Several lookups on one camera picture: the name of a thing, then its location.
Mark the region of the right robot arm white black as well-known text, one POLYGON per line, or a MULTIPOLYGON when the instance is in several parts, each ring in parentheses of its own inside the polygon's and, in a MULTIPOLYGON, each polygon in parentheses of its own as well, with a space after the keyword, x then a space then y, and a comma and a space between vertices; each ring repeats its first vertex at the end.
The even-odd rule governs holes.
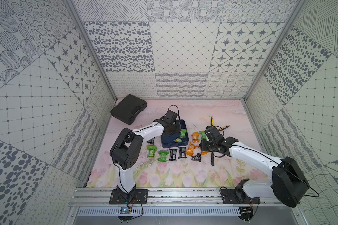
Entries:
POLYGON ((273 198, 285 206, 294 208, 305 197, 318 198, 319 192, 310 186, 300 166, 291 157, 274 157, 247 145, 233 137, 224 137, 217 126, 207 126, 206 139, 200 142, 204 152, 210 152, 215 158, 220 157, 238 159, 260 172, 268 178, 263 181, 242 179, 235 188, 219 189, 224 204, 231 201, 239 204, 254 205, 260 203, 260 198, 273 198))

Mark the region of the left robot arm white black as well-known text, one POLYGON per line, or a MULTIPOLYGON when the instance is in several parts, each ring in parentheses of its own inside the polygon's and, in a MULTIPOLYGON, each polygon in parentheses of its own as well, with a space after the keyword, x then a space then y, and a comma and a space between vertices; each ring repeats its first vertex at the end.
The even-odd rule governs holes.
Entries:
POLYGON ((118 189, 128 196, 133 195, 136 184, 132 167, 136 164, 142 144, 161 136, 165 131, 177 128, 179 115, 162 116, 150 125, 139 129, 124 128, 110 150, 113 164, 118 168, 118 189))

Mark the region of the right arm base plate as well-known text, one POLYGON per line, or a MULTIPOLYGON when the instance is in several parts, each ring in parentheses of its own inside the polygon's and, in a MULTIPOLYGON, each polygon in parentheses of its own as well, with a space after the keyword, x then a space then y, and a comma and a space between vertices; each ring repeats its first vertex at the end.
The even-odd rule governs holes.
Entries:
POLYGON ((221 187, 219 193, 223 204, 260 204, 258 197, 250 198, 243 190, 221 187))

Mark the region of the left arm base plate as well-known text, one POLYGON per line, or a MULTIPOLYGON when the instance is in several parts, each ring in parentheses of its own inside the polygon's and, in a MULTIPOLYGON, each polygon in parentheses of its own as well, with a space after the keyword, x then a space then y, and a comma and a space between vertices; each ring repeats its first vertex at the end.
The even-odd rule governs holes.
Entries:
POLYGON ((130 204, 135 200, 135 204, 146 204, 148 189, 135 189, 130 193, 122 191, 120 188, 112 190, 109 204, 130 204))

